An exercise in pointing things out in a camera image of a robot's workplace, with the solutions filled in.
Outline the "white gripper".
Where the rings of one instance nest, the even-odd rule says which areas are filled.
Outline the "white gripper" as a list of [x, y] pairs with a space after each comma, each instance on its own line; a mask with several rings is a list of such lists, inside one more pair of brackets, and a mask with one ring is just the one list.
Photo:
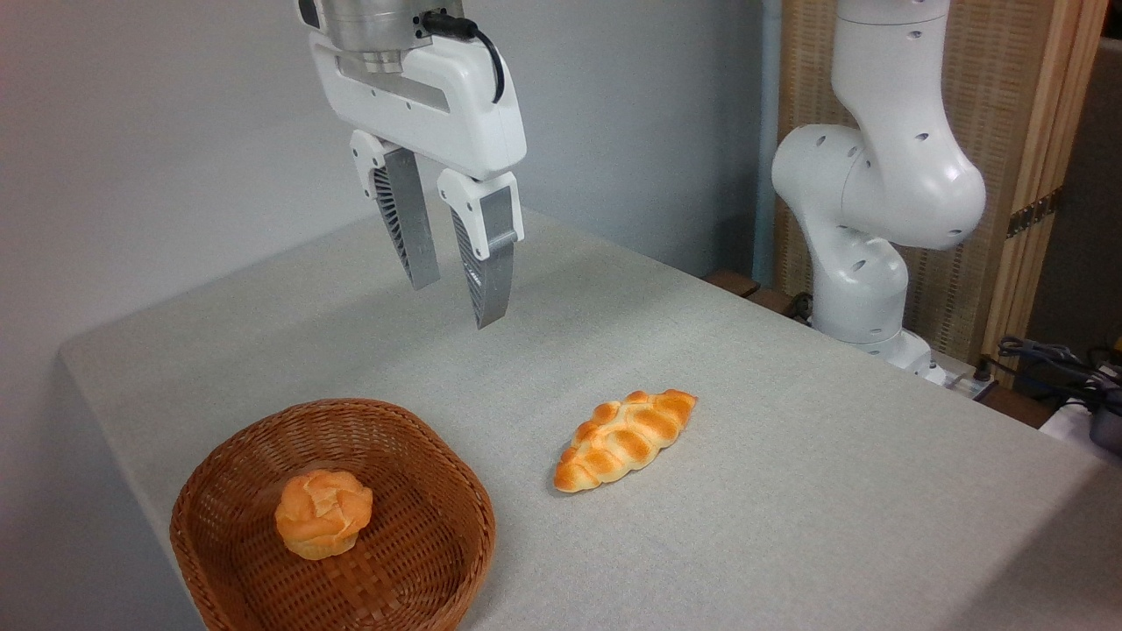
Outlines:
[[332, 110], [357, 129], [350, 150], [360, 185], [412, 289], [440, 280], [416, 152], [449, 167], [436, 188], [451, 209], [473, 320], [480, 329], [500, 320], [515, 244], [525, 238], [517, 180], [508, 172], [528, 152], [513, 81], [494, 103], [493, 56], [478, 42], [434, 37], [405, 53], [397, 74], [368, 72], [321, 33], [309, 34], [309, 46]]

